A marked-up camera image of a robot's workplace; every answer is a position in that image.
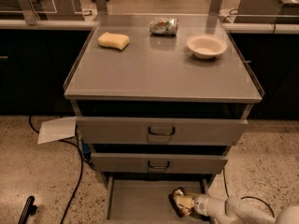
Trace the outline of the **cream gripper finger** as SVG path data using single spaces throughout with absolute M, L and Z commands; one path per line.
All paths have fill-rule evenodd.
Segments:
M 189 209 L 194 207 L 194 197 L 191 195 L 176 196 L 174 200 L 178 207 Z

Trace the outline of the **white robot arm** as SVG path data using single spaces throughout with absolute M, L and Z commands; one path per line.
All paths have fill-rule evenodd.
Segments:
M 271 217 L 240 198 L 229 197 L 224 201 L 205 194 L 175 195 L 173 205 L 183 216 L 195 211 L 219 224 L 299 224 L 299 206 L 289 206 L 277 217 Z

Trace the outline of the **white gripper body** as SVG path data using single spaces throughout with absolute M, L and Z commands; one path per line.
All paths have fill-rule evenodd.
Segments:
M 225 201 L 211 197 L 206 194 L 200 194 L 193 198 L 194 210 L 206 217 L 224 217 Z

